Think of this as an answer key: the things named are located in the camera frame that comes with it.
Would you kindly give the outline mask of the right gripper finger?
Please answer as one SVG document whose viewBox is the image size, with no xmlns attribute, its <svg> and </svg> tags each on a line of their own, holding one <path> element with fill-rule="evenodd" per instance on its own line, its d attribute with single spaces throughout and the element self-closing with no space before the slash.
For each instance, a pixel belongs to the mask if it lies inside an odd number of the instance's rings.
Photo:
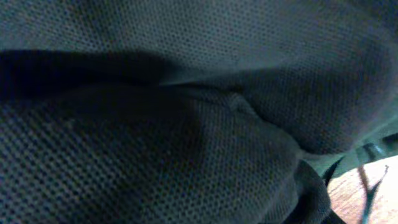
<svg viewBox="0 0 398 224">
<path fill-rule="evenodd" d="M 326 210 L 321 212 L 321 224 L 346 224 L 333 210 Z"/>
</svg>

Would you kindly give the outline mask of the black mesh shorts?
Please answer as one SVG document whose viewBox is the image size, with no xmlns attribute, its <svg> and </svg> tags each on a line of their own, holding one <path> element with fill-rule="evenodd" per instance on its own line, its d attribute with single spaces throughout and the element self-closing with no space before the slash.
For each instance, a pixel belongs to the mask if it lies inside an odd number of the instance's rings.
<svg viewBox="0 0 398 224">
<path fill-rule="evenodd" d="M 1 2 L 2 223 L 320 223 L 397 154 L 397 2 Z"/>
</svg>

